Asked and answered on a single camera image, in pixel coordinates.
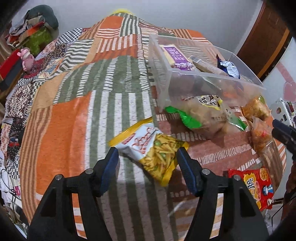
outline yellow bag edge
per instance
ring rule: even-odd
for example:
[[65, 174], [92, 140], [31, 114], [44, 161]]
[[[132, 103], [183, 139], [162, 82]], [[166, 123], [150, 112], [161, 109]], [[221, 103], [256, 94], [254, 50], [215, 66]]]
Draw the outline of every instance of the yellow bag edge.
[[[184, 147], [186, 150], [188, 150], [189, 144], [187, 142], [184, 142], [182, 147]], [[168, 183], [170, 182], [170, 178], [172, 177], [173, 171], [176, 169], [177, 165], [178, 165], [178, 161], [177, 161], [177, 158], [175, 157], [174, 161], [172, 161], [172, 163], [170, 164], [170, 166], [166, 170], [165, 174], [163, 175], [163, 178], [160, 182], [160, 185], [162, 187], [166, 187], [168, 185]]]
[[152, 123], [153, 122], [153, 118], [152, 116], [144, 119], [144, 120], [140, 120], [139, 122], [137, 122], [136, 124], [130, 126], [129, 128], [127, 128], [125, 131], [121, 132], [119, 135], [115, 136], [113, 139], [111, 139], [109, 141], [109, 145], [110, 146], [116, 146], [118, 143], [124, 141], [126, 138], [128, 138], [132, 133], [134, 133], [141, 125], [143, 124], [147, 124], [147, 123]]

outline wooden door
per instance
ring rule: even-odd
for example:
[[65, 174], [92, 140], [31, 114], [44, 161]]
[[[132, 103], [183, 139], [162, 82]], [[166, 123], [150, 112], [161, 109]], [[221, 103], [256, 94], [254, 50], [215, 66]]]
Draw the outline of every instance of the wooden door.
[[282, 53], [289, 30], [266, 1], [237, 56], [259, 77], [265, 77], [275, 59]]

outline clear plastic container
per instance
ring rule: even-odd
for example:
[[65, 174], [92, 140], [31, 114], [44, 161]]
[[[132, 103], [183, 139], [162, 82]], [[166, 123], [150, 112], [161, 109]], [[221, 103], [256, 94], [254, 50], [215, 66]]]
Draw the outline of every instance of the clear plastic container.
[[[174, 44], [187, 58], [194, 55], [215, 66], [218, 54], [221, 59], [233, 62], [242, 78], [172, 68], [160, 44]], [[160, 112], [174, 101], [208, 94], [220, 96], [229, 106], [244, 106], [265, 89], [252, 70], [234, 53], [196, 40], [150, 35], [149, 65], [154, 75]]]

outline patchwork tablecloth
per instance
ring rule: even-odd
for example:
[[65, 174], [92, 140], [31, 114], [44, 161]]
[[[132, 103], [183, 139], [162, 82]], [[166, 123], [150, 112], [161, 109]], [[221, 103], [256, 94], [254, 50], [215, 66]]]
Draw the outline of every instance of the patchwork tablecloth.
[[[177, 115], [157, 111], [147, 61], [149, 34], [211, 45], [196, 31], [170, 30], [130, 14], [114, 14], [50, 43], [38, 56], [32, 73], [15, 87], [7, 105], [11, 116], [25, 126], [18, 171], [23, 210], [29, 221], [56, 174], [75, 176], [93, 167], [105, 157], [110, 139], [150, 116], [164, 133], [188, 141], [191, 157], [216, 174], [227, 168], [244, 170], [260, 165], [250, 146], [249, 131], [206, 141], [186, 129]], [[205, 57], [215, 58], [216, 53], [213, 47]], [[244, 120], [240, 109], [234, 110]], [[14, 123], [5, 125], [5, 136], [15, 129]], [[1, 149], [7, 146], [9, 136], [1, 135], [2, 139]], [[285, 149], [278, 145], [285, 166]], [[184, 239], [197, 202], [180, 169], [163, 188], [139, 166], [120, 157], [116, 176], [99, 206], [113, 240], [161, 241]], [[76, 195], [73, 206], [77, 231], [85, 237]], [[222, 209], [223, 194], [219, 194], [211, 237], [218, 235]]]

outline pink plush toy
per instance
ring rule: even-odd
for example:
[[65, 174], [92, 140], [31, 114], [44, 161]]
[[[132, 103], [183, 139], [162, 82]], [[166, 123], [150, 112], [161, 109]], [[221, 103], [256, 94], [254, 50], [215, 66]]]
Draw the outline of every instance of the pink plush toy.
[[20, 56], [22, 60], [22, 68], [24, 69], [24, 71], [30, 73], [35, 61], [34, 56], [30, 53], [30, 49], [23, 48], [20, 52], [17, 53], [17, 55]]

